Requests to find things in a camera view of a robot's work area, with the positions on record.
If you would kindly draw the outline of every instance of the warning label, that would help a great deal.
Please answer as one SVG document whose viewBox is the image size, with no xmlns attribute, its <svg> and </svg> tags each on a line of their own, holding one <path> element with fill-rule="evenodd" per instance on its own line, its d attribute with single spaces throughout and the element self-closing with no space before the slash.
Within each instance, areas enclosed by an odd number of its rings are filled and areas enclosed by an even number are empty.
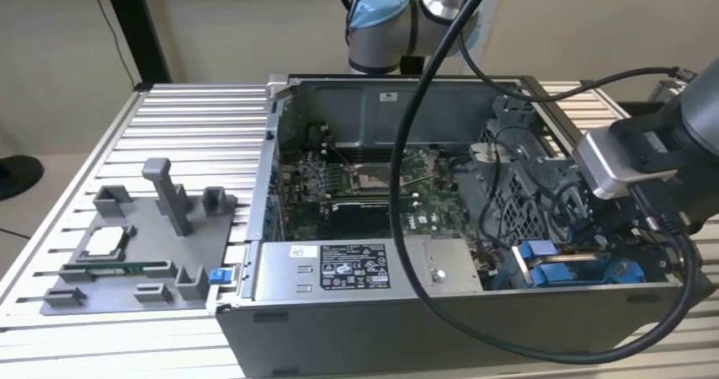
<svg viewBox="0 0 719 379">
<path fill-rule="evenodd" d="M 320 263 L 320 286 L 325 291 L 389 288 L 384 244 L 321 246 Z"/>
</svg>

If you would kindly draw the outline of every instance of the robotic arm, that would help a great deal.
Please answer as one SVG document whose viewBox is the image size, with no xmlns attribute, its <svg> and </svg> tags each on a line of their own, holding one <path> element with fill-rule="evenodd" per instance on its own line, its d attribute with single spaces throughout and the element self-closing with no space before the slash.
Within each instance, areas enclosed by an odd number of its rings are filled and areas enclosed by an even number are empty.
<svg viewBox="0 0 719 379">
<path fill-rule="evenodd" d="M 599 198 L 619 198 L 634 184 L 664 180 L 664 191 L 691 233 L 719 213 L 716 86 L 719 59 L 656 114 L 588 131 L 575 153 Z"/>
<path fill-rule="evenodd" d="M 500 350 L 538 360 L 582 365 L 608 363 L 655 345 L 672 332 L 698 298 L 702 297 L 698 296 L 696 292 L 706 284 L 706 277 L 702 282 L 702 262 L 687 235 L 687 227 L 691 224 L 700 224 L 706 217 L 715 213 L 708 205 L 698 205 L 698 200 L 702 197 L 700 188 L 707 184 L 704 179 L 696 178 L 695 174 L 706 171 L 706 167 L 714 167 L 719 154 L 719 134 L 716 134 L 719 123 L 714 120 L 714 117 L 719 116 L 714 115 L 719 106 L 719 93 L 715 88 L 719 65 L 715 62 L 710 66 L 704 74 L 694 80 L 694 85 L 690 84 L 687 91 L 659 111 L 659 114 L 651 115 L 651 118 L 620 120 L 607 130 L 592 131 L 594 133 L 583 138 L 574 155 L 595 194 L 603 199 L 614 199 L 631 194 L 636 201 L 636 208 L 644 215 L 646 225 L 652 231 L 662 232 L 666 244 L 675 248 L 680 254 L 679 265 L 682 266 L 684 285 L 672 310 L 650 332 L 612 350 L 594 353 L 556 353 L 512 344 L 475 330 L 432 300 L 413 270 L 400 223 L 400 172 L 409 128 L 431 80 L 437 73 L 445 55 L 452 51 L 459 34 L 467 26 L 480 2 L 481 0 L 465 0 L 461 4 L 456 19 L 447 28 L 437 49 L 417 80 L 416 91 L 397 126 L 389 164 L 388 190 L 391 230 L 399 258 L 420 302 L 463 334 Z M 465 59 L 477 77 L 489 87 L 515 99 L 531 102 L 560 100 L 598 88 L 606 83 L 642 74 L 670 74 L 672 76 L 676 76 L 678 73 L 682 74 L 679 68 L 638 69 L 618 73 L 615 76 L 591 83 L 591 85 L 582 86 L 555 96 L 534 97 L 508 91 L 499 86 L 481 73 L 467 54 Z M 675 180 L 668 184 L 663 182 L 663 179 L 674 177 L 676 177 Z M 688 195 L 686 199 L 675 200 L 674 198 L 682 196 L 683 191 L 692 193 L 692 195 Z M 690 218 L 690 213 L 694 214 L 694 221 Z"/>
<path fill-rule="evenodd" d="M 428 56 L 452 23 L 463 0 L 359 0 L 348 15 L 349 66 L 355 72 L 387 74 L 401 56 Z M 464 26 L 475 28 L 475 14 Z M 459 49 L 455 44 L 451 53 Z"/>
</svg>

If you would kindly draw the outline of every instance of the aluminum extrusion table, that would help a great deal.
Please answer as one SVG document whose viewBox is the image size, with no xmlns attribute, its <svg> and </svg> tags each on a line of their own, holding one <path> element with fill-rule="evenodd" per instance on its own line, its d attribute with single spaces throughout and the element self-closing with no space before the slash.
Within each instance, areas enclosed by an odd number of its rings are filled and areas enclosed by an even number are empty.
<svg viewBox="0 0 719 379">
<path fill-rule="evenodd" d="M 550 93 L 580 85 L 542 84 Z M 583 131 L 627 116 L 600 90 L 560 101 L 559 107 Z M 189 194 L 208 185 L 223 185 L 237 196 L 224 263 L 241 261 L 264 122 L 264 85 L 165 84 L 132 95 L 0 281 L 0 377 L 244 377 L 217 322 L 205 310 L 53 317 L 43 316 L 39 310 L 41 296 L 57 278 L 49 273 L 68 261 L 95 216 L 91 200 L 100 186 L 124 184 L 132 195 L 152 194 L 151 183 L 140 175 L 148 157 L 169 157 L 173 181 L 184 184 Z M 716 283 L 719 218 L 708 222 L 694 240 L 704 272 Z M 642 328 L 634 336 L 648 329 Z M 692 309 L 655 347 L 604 366 L 535 363 L 384 377 L 559 376 L 719 377 L 719 294 Z"/>
</svg>

